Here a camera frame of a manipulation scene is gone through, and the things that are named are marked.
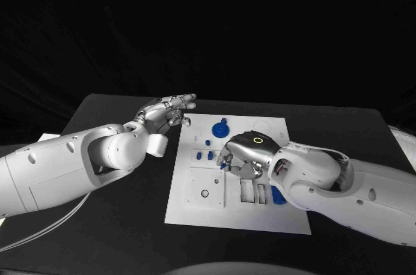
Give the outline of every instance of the white cable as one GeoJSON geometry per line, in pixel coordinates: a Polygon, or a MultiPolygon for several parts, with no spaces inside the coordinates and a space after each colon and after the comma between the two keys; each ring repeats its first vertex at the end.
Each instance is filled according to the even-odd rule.
{"type": "Polygon", "coordinates": [[[344,153],[337,151],[337,150],[321,148],[321,147],[315,147],[315,146],[309,146],[309,145],[305,145],[305,144],[299,144],[299,143],[292,142],[292,141],[289,141],[289,144],[294,144],[295,146],[299,146],[299,147],[304,147],[304,148],[318,149],[318,150],[324,150],[324,151],[330,151],[330,152],[338,153],[343,156],[344,160],[350,159],[350,157],[344,153]]]}
{"type": "Polygon", "coordinates": [[[44,230],[41,230],[38,233],[31,235],[28,238],[22,239],[21,241],[18,241],[18,242],[12,243],[10,245],[5,246],[3,248],[0,248],[0,252],[23,245],[25,243],[31,242],[32,240],[35,240],[36,238],[44,236],[47,233],[49,233],[75,214],[75,212],[81,208],[83,204],[86,203],[90,194],[91,193],[88,193],[86,195],[86,197],[84,197],[83,201],[78,203],[77,207],[71,210],[71,212],[52,225],[49,225],[44,230]]]}

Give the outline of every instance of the silver robot hand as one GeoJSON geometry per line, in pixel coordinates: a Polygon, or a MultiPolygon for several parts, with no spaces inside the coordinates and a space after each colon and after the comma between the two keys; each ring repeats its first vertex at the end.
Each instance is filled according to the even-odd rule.
{"type": "Polygon", "coordinates": [[[171,126],[191,126],[191,119],[184,117],[181,109],[194,109],[195,94],[177,95],[152,100],[139,110],[135,122],[145,125],[149,134],[165,134],[171,126]]]}
{"type": "Polygon", "coordinates": [[[221,150],[217,165],[221,169],[243,179],[257,179],[263,170],[269,170],[270,163],[281,147],[273,139],[265,134],[249,131],[231,137],[221,150]],[[231,166],[231,160],[237,157],[243,166],[231,166]]]}

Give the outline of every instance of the hole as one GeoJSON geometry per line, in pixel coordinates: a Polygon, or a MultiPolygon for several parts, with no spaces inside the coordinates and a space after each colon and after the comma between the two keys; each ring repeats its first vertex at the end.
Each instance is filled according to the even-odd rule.
{"type": "Polygon", "coordinates": [[[75,147],[74,147],[74,143],[73,142],[67,143],[67,148],[68,148],[70,152],[74,153],[75,147]]]}
{"type": "Polygon", "coordinates": [[[203,190],[203,192],[201,192],[201,196],[203,196],[204,198],[207,198],[207,197],[208,197],[208,195],[210,195],[210,192],[208,192],[208,190],[203,190]]]}
{"type": "Polygon", "coordinates": [[[36,163],[36,155],[35,155],[35,153],[32,153],[32,154],[28,156],[28,160],[29,160],[29,162],[31,162],[32,164],[36,163]]]}
{"type": "Polygon", "coordinates": [[[370,201],[374,201],[374,200],[376,200],[376,197],[377,197],[376,191],[374,191],[374,189],[372,188],[370,191],[369,191],[369,199],[370,199],[370,201]]]}

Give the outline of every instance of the white board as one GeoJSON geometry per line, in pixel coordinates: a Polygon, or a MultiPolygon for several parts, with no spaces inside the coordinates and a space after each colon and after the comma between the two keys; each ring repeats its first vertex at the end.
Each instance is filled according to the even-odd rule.
{"type": "MultiPolygon", "coordinates": [[[[247,203],[242,202],[240,178],[223,172],[216,165],[224,144],[234,135],[246,131],[262,132],[283,146],[289,141],[285,118],[205,114],[185,114],[185,116],[191,118],[192,125],[182,126],[181,129],[165,223],[311,234],[307,211],[299,210],[289,203],[273,204],[266,172],[263,177],[253,181],[255,203],[247,203]],[[230,134],[220,139],[213,135],[211,129],[223,118],[227,119],[230,134]],[[213,160],[207,159],[210,151],[214,152],[213,160]],[[221,176],[224,182],[216,183],[221,176]],[[197,177],[201,180],[200,185],[192,185],[197,177]],[[262,189],[262,201],[266,201],[266,205],[259,203],[259,189],[262,189]],[[203,191],[208,191],[208,196],[204,192],[207,197],[203,197],[203,191]]],[[[233,160],[233,165],[242,166],[242,164],[239,159],[233,160]]]]}

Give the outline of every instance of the robotic hand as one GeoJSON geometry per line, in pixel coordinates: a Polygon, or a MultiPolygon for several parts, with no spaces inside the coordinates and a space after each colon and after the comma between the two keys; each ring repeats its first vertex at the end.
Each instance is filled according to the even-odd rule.
{"type": "Polygon", "coordinates": [[[0,158],[0,219],[74,200],[132,173],[146,153],[165,154],[171,126],[191,125],[181,109],[195,94],[155,99],[132,122],[49,139],[0,158]]]}
{"type": "Polygon", "coordinates": [[[231,137],[217,165],[243,179],[256,180],[266,171],[270,185],[295,207],[386,242],[416,246],[415,175],[350,159],[335,150],[295,142],[279,147],[256,131],[231,137]],[[243,167],[231,166],[234,157],[243,167]]]}

